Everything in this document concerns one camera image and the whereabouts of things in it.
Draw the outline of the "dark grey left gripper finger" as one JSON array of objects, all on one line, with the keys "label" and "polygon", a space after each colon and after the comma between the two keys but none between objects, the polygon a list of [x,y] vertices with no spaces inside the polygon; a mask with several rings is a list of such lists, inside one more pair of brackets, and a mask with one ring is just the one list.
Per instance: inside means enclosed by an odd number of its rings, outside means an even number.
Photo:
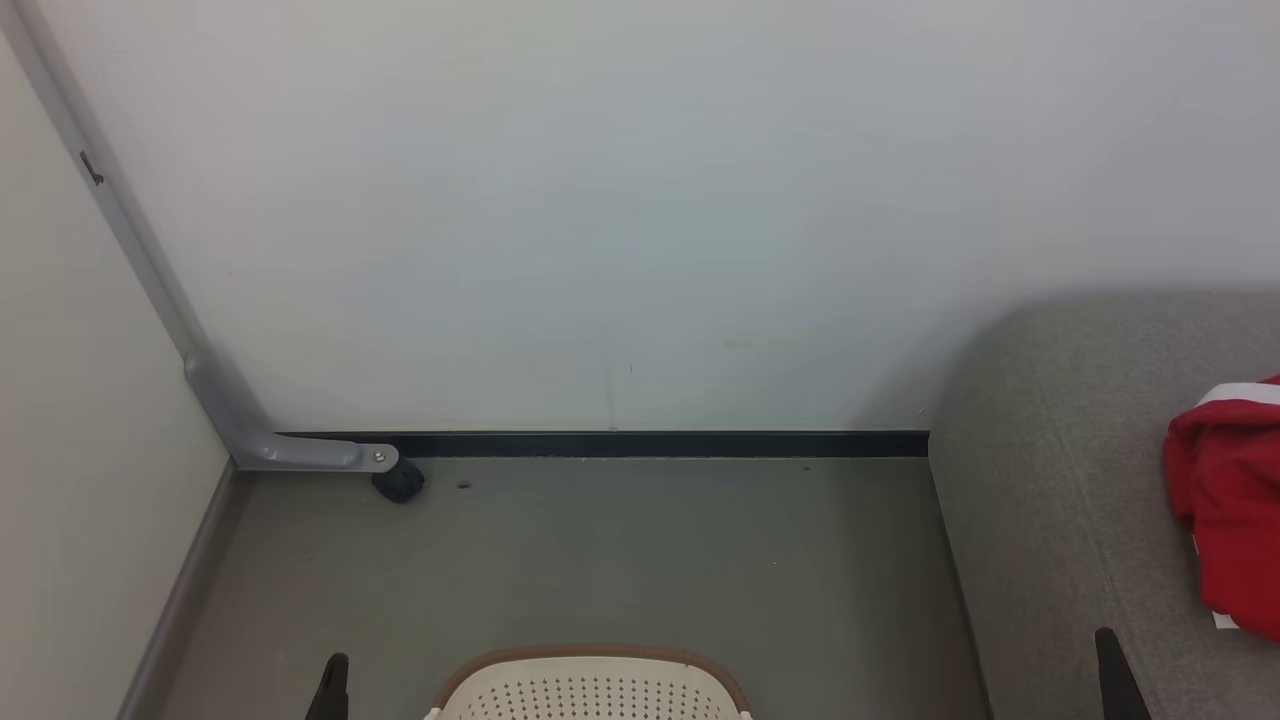
[{"label": "dark grey left gripper finger", "polygon": [[326,661],[305,720],[348,720],[349,697],[347,680],[349,657],[334,653]]}]

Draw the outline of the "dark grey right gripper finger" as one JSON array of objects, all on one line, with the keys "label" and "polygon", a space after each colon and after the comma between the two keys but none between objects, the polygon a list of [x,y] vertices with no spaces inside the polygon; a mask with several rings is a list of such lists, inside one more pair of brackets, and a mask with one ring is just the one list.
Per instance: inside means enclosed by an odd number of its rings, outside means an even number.
[{"label": "dark grey right gripper finger", "polygon": [[1098,628],[1094,648],[1103,720],[1152,720],[1115,630]]}]

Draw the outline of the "red garment with white band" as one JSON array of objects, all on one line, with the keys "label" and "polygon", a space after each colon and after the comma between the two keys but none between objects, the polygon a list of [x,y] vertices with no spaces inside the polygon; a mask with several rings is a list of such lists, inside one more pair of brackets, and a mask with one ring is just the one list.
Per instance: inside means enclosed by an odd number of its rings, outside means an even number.
[{"label": "red garment with white band", "polygon": [[1280,537],[1280,375],[1215,386],[1164,442],[1175,518],[1198,541]]}]

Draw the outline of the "grey fabric sofa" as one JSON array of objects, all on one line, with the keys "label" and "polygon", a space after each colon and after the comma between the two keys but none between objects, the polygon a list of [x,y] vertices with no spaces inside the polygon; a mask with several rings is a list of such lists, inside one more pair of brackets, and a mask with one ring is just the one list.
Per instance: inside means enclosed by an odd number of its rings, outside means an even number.
[{"label": "grey fabric sofa", "polygon": [[1103,720],[1110,629],[1152,720],[1280,720],[1280,644],[1219,629],[1165,488],[1169,423],[1280,374],[1280,290],[1018,309],[963,355],[929,461],[993,720]]}]

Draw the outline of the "black caster wheel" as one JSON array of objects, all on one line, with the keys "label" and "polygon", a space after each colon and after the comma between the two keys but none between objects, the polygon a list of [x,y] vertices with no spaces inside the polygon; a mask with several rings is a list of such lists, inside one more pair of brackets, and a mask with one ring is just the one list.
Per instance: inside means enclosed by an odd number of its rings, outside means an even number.
[{"label": "black caster wheel", "polygon": [[371,484],[383,498],[408,503],[422,492],[426,478],[417,465],[402,457],[389,470],[372,474]]}]

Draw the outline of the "cream perforated laundry basket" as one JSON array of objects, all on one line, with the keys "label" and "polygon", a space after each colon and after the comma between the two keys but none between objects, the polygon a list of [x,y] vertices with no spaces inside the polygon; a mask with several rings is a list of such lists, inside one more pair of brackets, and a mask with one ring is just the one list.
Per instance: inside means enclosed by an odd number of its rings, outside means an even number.
[{"label": "cream perforated laundry basket", "polygon": [[424,720],[754,720],[733,676],[682,650],[552,644],[472,659]]}]

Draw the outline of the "grey wall skirting strip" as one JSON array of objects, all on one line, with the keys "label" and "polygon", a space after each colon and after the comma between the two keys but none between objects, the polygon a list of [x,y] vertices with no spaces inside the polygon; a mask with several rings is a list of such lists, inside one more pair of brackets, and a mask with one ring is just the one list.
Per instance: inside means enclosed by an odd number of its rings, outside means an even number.
[{"label": "grey wall skirting strip", "polygon": [[159,720],[243,506],[241,474],[227,464],[166,598],[115,720]]}]

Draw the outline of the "grey metal frame post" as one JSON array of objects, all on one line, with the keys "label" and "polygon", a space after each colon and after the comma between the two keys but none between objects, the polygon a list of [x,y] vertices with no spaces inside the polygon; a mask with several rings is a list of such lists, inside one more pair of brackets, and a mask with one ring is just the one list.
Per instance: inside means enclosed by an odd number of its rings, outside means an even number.
[{"label": "grey metal frame post", "polygon": [[[0,32],[179,352],[186,383],[234,464],[243,471],[376,474],[393,468],[402,454],[390,445],[305,439],[273,429],[250,387],[210,342],[52,32],[38,18],[36,1],[0,0]],[[86,174],[79,151],[105,176],[101,186]]]}]

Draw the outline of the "black wall baseboard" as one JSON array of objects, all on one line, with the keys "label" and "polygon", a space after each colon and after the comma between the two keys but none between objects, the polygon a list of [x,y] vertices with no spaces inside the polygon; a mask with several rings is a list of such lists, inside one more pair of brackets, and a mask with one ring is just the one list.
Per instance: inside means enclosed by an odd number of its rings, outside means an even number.
[{"label": "black wall baseboard", "polygon": [[603,430],[297,433],[297,438],[390,445],[426,457],[861,459],[927,457],[927,430]]}]

